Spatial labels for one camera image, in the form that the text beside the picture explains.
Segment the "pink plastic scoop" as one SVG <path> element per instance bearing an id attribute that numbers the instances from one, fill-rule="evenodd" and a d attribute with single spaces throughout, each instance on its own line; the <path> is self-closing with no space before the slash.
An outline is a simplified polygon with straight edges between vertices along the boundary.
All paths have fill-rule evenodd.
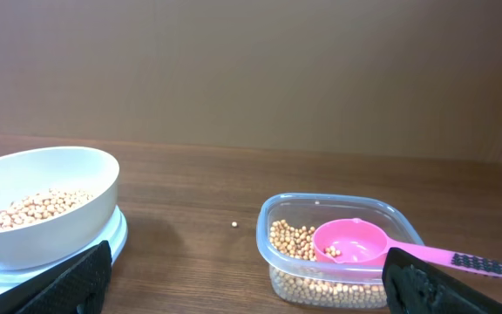
<path id="1" fill-rule="evenodd" d="M 313 247 L 316 259 L 323 263 L 382 265 L 392 249 L 401 249 L 427 263 L 502 278 L 501 262 L 446 249 L 399 242 L 388 237 L 377 225 L 359 218 L 324 223 L 315 230 Z"/>

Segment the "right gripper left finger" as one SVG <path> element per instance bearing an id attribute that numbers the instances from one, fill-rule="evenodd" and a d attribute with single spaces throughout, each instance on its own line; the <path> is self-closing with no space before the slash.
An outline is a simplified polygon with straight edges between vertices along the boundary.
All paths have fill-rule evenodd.
<path id="1" fill-rule="evenodd" d="M 108 241 L 0 295 L 0 314 L 100 314 L 111 281 Z"/>

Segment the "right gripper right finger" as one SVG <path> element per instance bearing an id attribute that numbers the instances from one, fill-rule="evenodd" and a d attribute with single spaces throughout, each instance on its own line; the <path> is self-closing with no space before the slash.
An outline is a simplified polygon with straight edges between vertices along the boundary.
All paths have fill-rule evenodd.
<path id="1" fill-rule="evenodd" d="M 502 314 L 502 303 L 399 249 L 390 249 L 383 287 L 391 314 Z"/>

